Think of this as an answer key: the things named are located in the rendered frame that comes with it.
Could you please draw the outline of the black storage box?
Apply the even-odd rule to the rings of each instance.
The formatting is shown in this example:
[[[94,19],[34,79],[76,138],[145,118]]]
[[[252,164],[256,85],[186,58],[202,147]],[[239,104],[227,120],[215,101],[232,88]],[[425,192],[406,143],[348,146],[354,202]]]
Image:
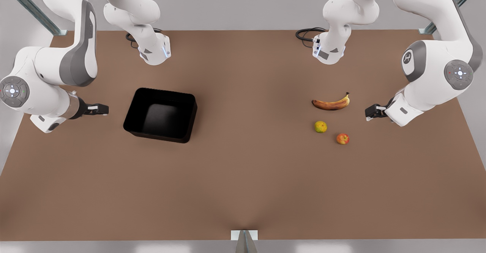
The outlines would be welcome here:
[[[193,94],[139,88],[135,91],[123,128],[136,137],[187,143],[196,111]]]

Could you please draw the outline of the silver frame post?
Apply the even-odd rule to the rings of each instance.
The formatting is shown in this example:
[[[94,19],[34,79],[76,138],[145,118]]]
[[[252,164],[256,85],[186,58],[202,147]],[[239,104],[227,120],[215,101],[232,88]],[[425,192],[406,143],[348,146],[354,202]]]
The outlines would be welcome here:
[[[426,6],[431,6],[432,10],[418,11],[417,14],[430,20],[430,24],[425,28],[419,28],[419,34],[433,34],[435,31],[439,33],[452,32],[453,28],[446,29],[447,25],[452,25],[452,22],[457,21],[457,30],[464,30],[464,26],[459,21],[459,7],[467,0],[431,0],[426,3]]]
[[[41,23],[52,35],[64,36],[67,30],[61,30],[32,0],[17,0],[29,13]]]
[[[235,253],[257,253],[257,230],[231,230],[231,240],[237,241]]]

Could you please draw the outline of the yellow brown banana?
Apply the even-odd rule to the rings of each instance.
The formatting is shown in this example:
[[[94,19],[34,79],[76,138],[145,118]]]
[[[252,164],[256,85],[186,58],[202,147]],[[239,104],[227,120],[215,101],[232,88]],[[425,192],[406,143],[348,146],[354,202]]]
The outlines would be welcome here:
[[[340,109],[343,109],[343,108],[345,108],[349,105],[349,103],[350,103],[349,92],[346,92],[346,95],[342,99],[335,101],[335,102],[323,102],[323,101],[319,101],[319,100],[312,100],[311,103],[316,108],[326,110],[326,111],[340,110]]]

